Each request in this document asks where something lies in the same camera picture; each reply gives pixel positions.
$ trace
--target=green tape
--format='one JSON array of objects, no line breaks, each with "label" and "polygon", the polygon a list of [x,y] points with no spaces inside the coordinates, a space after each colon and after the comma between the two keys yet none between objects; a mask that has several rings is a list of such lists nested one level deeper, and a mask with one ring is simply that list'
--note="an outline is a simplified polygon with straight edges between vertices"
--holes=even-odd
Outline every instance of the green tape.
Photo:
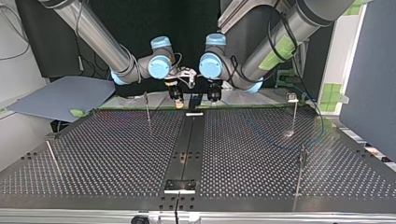
[{"label": "green tape", "polygon": [[[287,35],[283,35],[282,38],[280,38],[280,40],[276,43],[275,48],[285,59],[289,59],[293,56],[292,53],[294,51],[294,44]],[[273,50],[271,50],[264,61],[260,63],[259,68],[261,70],[269,71],[279,63],[283,63],[283,61],[276,56]]]},{"label": "green tape", "polygon": [[319,108],[321,111],[334,112],[341,99],[341,84],[325,83],[322,89]]},{"label": "green tape", "polygon": [[355,16],[361,13],[361,6],[363,5],[363,0],[355,0],[352,6],[344,13],[345,16]]},{"label": "green tape", "polygon": [[82,118],[82,117],[87,116],[87,114],[83,110],[80,110],[80,109],[71,109],[70,113],[76,118]]}]

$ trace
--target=metal plate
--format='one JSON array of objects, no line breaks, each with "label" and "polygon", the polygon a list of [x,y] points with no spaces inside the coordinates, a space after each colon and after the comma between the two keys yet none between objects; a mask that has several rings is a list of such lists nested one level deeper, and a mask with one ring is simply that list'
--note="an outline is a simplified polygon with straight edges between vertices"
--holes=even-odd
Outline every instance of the metal plate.
[{"label": "metal plate", "polygon": [[[202,167],[186,168],[186,174],[201,174],[194,210],[396,213],[395,173],[329,121],[321,134],[320,118],[310,109],[299,108],[290,136],[292,113],[207,111]],[[302,145],[308,159],[295,200]]]},{"label": "metal plate", "polygon": [[57,200],[59,208],[74,200],[72,206],[101,207],[102,199],[156,210],[182,122],[181,111],[151,112],[150,122],[146,111],[95,112],[51,144],[57,161],[44,147],[3,178],[1,196],[35,198],[29,206],[40,208]]},{"label": "metal plate", "polygon": [[[396,174],[309,108],[101,111],[0,174],[0,207],[396,214]],[[299,155],[308,157],[295,197]],[[166,179],[195,194],[165,195]]]}]

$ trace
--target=cable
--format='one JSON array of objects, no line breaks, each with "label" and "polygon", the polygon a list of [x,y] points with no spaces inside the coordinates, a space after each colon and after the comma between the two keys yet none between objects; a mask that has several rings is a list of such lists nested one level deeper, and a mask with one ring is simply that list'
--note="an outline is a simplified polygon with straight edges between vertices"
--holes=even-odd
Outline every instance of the cable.
[{"label": "cable", "polygon": [[178,224],[178,215],[177,215],[177,208],[178,208],[178,198],[180,197],[180,193],[177,195],[177,201],[175,206],[175,223]]},{"label": "cable", "polygon": [[96,67],[98,67],[99,68],[99,70],[101,70],[101,71],[103,71],[103,72],[107,72],[107,70],[108,70],[108,67],[107,67],[107,69],[103,69],[103,68],[101,68],[100,66],[99,66],[99,64],[98,64],[98,62],[97,62],[97,54],[96,54],[96,52],[94,51],[93,52],[93,62],[95,63],[95,66]]},{"label": "cable", "polygon": [[[7,16],[6,12],[3,10],[3,8],[8,9],[9,11],[11,11],[11,12],[15,15],[15,17],[17,18],[17,20],[18,20],[18,22],[19,22],[19,24],[20,24],[20,26],[21,26],[22,34],[18,31],[18,29],[17,29],[17,28],[14,26],[14,24],[11,22],[11,20],[10,20],[9,17]],[[21,52],[21,53],[19,53],[19,54],[16,54],[16,55],[13,55],[13,56],[6,57],[6,58],[0,58],[0,61],[11,60],[11,59],[15,59],[15,58],[21,57],[21,56],[24,55],[24,54],[29,50],[29,48],[30,48],[30,43],[29,43],[29,41],[28,41],[28,39],[27,39],[27,37],[26,37],[26,33],[24,32],[23,25],[22,25],[22,22],[21,22],[21,18],[20,18],[20,16],[18,15],[18,13],[17,13],[12,7],[9,7],[9,6],[7,6],[7,5],[1,5],[1,6],[0,6],[0,11],[2,12],[2,15],[3,15],[3,17],[6,19],[7,23],[8,23],[8,24],[11,26],[11,28],[16,32],[16,34],[17,34],[23,41],[25,41],[25,42],[27,43],[26,49],[25,49],[23,52]]]},{"label": "cable", "polygon": [[249,83],[263,83],[264,81],[268,80],[268,78],[271,77],[271,75],[273,74],[273,73],[271,73],[269,77],[266,77],[266,78],[265,78],[265,80],[257,80],[257,81],[255,81],[255,80],[251,80],[251,79],[247,78],[247,76],[245,76],[245,74],[242,72],[242,68],[241,68],[240,71],[238,71],[239,63],[238,63],[238,61],[236,60],[236,57],[235,57],[234,55],[231,56],[231,64],[232,64],[232,66],[233,66],[233,71],[236,71],[236,73],[237,73],[242,79],[244,79],[246,82],[249,82]]},{"label": "cable", "polygon": [[76,18],[75,34],[76,34],[77,37],[79,37],[79,35],[78,35],[78,25],[79,25],[79,19],[81,18],[82,9],[83,9],[83,3],[82,3],[82,1],[83,1],[83,0],[79,0],[79,11],[78,11],[78,16],[77,16],[77,18]]},{"label": "cable", "polygon": [[[267,25],[267,33],[268,33],[268,42],[270,43],[271,49],[273,50],[274,54],[276,55],[276,57],[278,57],[280,60],[282,60],[283,62],[287,62],[290,59],[285,59],[282,55],[280,55],[280,53],[277,51],[276,46],[274,44],[274,41],[272,40],[272,34],[271,34],[271,19],[274,15],[274,11],[276,11],[277,5],[279,5],[280,0],[277,0],[273,10],[271,10],[270,16],[268,18],[268,25]],[[285,27],[286,32],[288,33],[288,36],[290,37],[291,41],[293,42],[294,45],[294,51],[291,53],[292,55],[295,54],[296,50],[297,50],[297,41],[296,38],[293,34],[293,32],[290,29],[289,23],[288,21],[285,19],[283,13],[279,13],[280,15],[280,19]]]},{"label": "cable", "polygon": [[182,54],[182,53],[177,52],[177,53],[174,53],[174,55],[178,55],[179,58],[178,58],[178,60],[177,60],[176,63],[172,64],[172,68],[178,67],[178,65],[179,65],[180,62],[181,62],[181,59],[183,58],[183,54]]}]

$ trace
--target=white panel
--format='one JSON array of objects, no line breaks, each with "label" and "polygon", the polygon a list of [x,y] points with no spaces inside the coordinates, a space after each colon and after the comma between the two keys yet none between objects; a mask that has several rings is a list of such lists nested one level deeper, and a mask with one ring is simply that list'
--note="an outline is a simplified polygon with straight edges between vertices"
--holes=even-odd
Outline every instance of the white panel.
[{"label": "white panel", "polygon": [[[0,0],[16,11],[14,0]],[[3,8],[11,22],[20,29],[20,24],[15,16],[7,9]],[[0,12],[0,58],[17,55],[26,48],[26,43],[10,28],[3,14]],[[35,57],[29,49],[23,56],[0,61],[0,102],[6,101],[27,92],[35,91],[46,82],[41,77],[35,62]]]},{"label": "white panel", "polygon": [[[17,11],[14,0],[0,0]],[[17,29],[21,26],[8,9],[5,13]],[[9,26],[0,12],[0,59],[17,55],[26,49],[27,44]],[[0,108],[12,104],[29,92],[46,85],[29,49],[21,57],[0,61]],[[9,166],[26,152],[44,142],[50,132],[50,120],[12,114],[0,114],[0,170]]]},{"label": "white panel", "polygon": [[44,143],[44,137],[50,132],[49,119],[4,115],[0,119],[0,171]]}]

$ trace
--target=small object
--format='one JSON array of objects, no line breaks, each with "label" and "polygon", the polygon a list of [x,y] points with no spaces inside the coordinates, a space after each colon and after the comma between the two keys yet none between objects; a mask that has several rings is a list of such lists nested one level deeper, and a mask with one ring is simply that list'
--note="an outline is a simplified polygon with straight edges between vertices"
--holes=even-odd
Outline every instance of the small object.
[{"label": "small object", "polygon": [[288,103],[298,103],[297,94],[296,93],[287,93],[286,100]]},{"label": "small object", "polygon": [[80,110],[80,109],[70,109],[70,113],[76,118],[83,118],[83,117],[87,116],[87,114],[83,110]]},{"label": "small object", "polygon": [[175,107],[177,109],[181,109],[181,108],[183,108],[183,106],[184,106],[184,102],[182,100],[180,100],[180,99],[175,100]]},{"label": "small object", "polygon": [[142,216],[135,216],[131,220],[131,224],[149,224],[149,218],[148,217],[142,217]]}]

